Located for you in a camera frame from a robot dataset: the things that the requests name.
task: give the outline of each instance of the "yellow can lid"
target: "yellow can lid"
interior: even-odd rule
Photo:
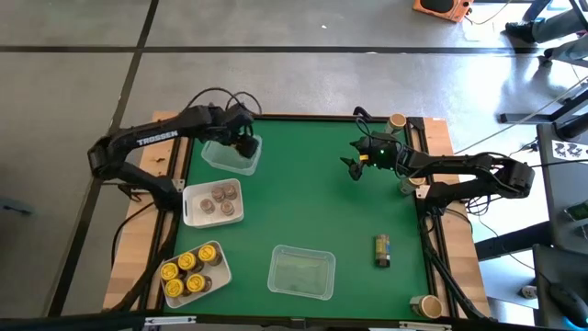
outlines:
[[[210,262],[217,257],[217,249],[213,245],[204,245],[198,251],[198,257],[204,262]]]
[[[206,280],[200,274],[194,274],[190,276],[186,281],[186,287],[189,291],[197,292],[204,289]]]
[[[191,270],[196,263],[196,257],[190,252],[185,252],[177,259],[177,265],[183,270]]]
[[[162,280],[172,280],[176,278],[179,273],[177,265],[174,262],[168,262],[162,266]]]
[[[170,280],[165,284],[165,295],[171,298],[177,298],[184,291],[182,280]]]

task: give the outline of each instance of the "canned food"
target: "canned food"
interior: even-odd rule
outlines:
[[[200,202],[200,209],[207,214],[211,214],[214,212],[214,203],[210,199],[204,199]]]
[[[227,216],[230,216],[235,212],[235,209],[232,206],[232,203],[230,201],[224,201],[220,205],[220,210],[222,211],[222,213],[224,213]]]
[[[165,284],[164,288],[165,295],[170,298],[177,298],[181,296],[188,296],[192,294],[184,287],[182,280],[170,280]]]
[[[206,292],[212,287],[212,280],[209,276],[194,274],[186,280],[186,287],[192,293]]]
[[[412,297],[410,300],[413,312],[422,317],[438,318],[441,316],[441,302],[434,295],[421,295]]]
[[[405,178],[398,183],[398,189],[404,195],[413,193],[417,188],[426,182],[424,178]]]
[[[387,234],[376,235],[376,266],[390,266],[390,236]]]
[[[162,265],[160,270],[162,280],[169,281],[173,279],[182,279],[186,276],[186,271],[177,267],[174,262],[168,262]]]
[[[389,134],[396,134],[404,128],[406,125],[406,118],[402,114],[394,114],[390,116],[386,123],[385,132]]]
[[[220,187],[213,188],[210,195],[212,195],[212,198],[217,202],[224,200],[224,191]]]
[[[198,250],[198,258],[211,266],[218,266],[222,261],[222,254],[213,245],[204,245]]]
[[[185,252],[177,259],[177,265],[180,269],[190,272],[200,272],[204,268],[204,263],[191,252]]]
[[[235,188],[234,185],[227,185],[224,187],[224,196],[228,199],[228,200],[234,200],[235,198],[237,198],[237,188]]]

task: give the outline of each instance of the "table leg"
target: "table leg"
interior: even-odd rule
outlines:
[[[482,240],[476,243],[476,253],[478,253],[478,260],[484,261],[531,249],[534,244],[551,245],[549,221]]]

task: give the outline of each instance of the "white tray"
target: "white tray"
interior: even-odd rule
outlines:
[[[215,201],[210,192],[212,188],[217,186],[224,186],[231,184],[235,186],[237,190],[237,198],[230,200],[234,208],[234,213],[231,216],[227,216],[221,211],[221,204]],[[183,218],[184,223],[188,226],[194,226],[198,229],[203,229],[211,226],[223,225],[236,223],[243,219],[243,194],[241,192],[241,183],[235,178],[224,179],[215,182],[190,185],[184,188],[182,193],[183,198]],[[206,214],[200,209],[200,202],[203,199],[210,199],[214,203],[214,212]]]
[[[188,252],[192,252],[194,255],[197,256],[198,250],[204,245],[213,245],[217,249],[217,253],[222,255],[222,262],[218,266],[213,267],[213,266],[205,263],[204,268],[199,272],[199,274],[202,276],[209,276],[210,277],[210,279],[212,280],[212,287],[210,288],[210,290],[208,290],[204,293],[192,293],[186,297],[180,296],[177,298],[170,298],[167,295],[165,295],[165,302],[167,302],[167,305],[170,306],[170,308],[179,308],[187,303],[198,300],[198,299],[202,298],[203,296],[211,294],[214,291],[220,289],[221,287],[223,287],[223,286],[227,285],[229,282],[231,282],[231,279],[232,279],[231,269],[229,268],[229,263],[227,262],[227,257],[224,255],[224,252],[222,251],[221,244],[219,244],[216,241],[209,241],[205,244],[202,244],[196,248],[189,250]],[[162,265],[167,262],[177,262],[178,258],[179,258],[179,256],[170,258],[167,261],[164,261],[162,263]],[[162,284],[162,291],[164,291],[164,293],[165,293],[165,283],[163,280],[160,280],[160,281]]]

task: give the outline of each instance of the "battery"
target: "battery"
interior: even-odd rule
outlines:
[[[376,235],[376,266],[390,267],[390,236],[387,234]]]

